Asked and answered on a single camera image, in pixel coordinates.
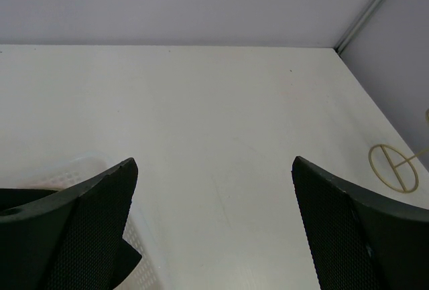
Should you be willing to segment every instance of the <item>white table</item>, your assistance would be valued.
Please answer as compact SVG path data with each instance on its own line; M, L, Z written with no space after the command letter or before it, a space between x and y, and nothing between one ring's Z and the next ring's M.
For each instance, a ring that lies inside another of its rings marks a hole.
M290 175L302 155L403 202L370 146L411 153L330 49L0 46L0 171L100 151L139 165L136 200L178 289L318 289Z

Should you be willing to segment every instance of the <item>gray wall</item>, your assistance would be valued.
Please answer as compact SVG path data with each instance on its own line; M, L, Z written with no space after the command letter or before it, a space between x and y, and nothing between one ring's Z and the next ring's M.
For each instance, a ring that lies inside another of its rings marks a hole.
M429 145L428 1L386 0L342 56L414 151Z
M368 0L0 0L0 43L332 47Z

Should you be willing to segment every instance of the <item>perforated black surface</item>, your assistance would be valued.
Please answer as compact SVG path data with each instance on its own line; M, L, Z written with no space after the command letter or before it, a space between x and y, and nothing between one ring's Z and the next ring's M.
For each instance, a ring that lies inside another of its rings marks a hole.
M292 173L321 289L385 289L348 196L300 161Z
M137 177L128 162L79 198L42 289L109 289Z

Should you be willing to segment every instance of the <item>wall trim strip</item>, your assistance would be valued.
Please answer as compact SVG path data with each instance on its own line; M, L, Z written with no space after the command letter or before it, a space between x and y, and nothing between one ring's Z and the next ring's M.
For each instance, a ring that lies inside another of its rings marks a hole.
M355 39L365 24L372 18L374 13L380 8L384 0L370 0L365 8L358 14L340 40L334 46L334 50L341 55L348 44Z

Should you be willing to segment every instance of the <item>yellow wire object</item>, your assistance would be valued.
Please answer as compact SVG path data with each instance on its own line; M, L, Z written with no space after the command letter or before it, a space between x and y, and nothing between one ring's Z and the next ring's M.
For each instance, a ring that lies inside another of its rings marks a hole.
M425 116L426 116L426 121L429 123L429 109L425 112ZM373 161L373 152L376 149L381 149L383 151L384 156L387 159L387 162L389 163L390 168L392 169L393 173L395 174L397 180L399 181L401 188L396 188L395 186L393 186L392 184L390 184L385 177L383 177L378 171L377 168L375 168L375 164ZM395 153L397 153L399 156L401 156L404 160L399 162L398 164L394 164L389 153L387 152L387 150L393 151ZM417 158L425 153L429 152L429 147L425 148L421 151L419 151L418 153L412 155L411 157L406 157L403 153L401 153L399 150L397 150L395 147L386 145L386 144L377 144L371 147L371 149L369 150L369 154L368 154L368 158L369 158L369 164L371 165L371 168L373 169L375 175L388 187L390 187L391 189L399 192L399 193L412 193L415 190L417 190L418 188L418 184L419 184L419 179L418 179L418 173L416 168L414 167L414 165L412 164L411 160L413 160L414 158ZM410 189L407 188L407 186L405 185L405 182L403 181L400 173L397 171L397 168L399 166L402 166L403 164L408 164L414 174L414 178L415 178L415 182L414 182L414 186Z

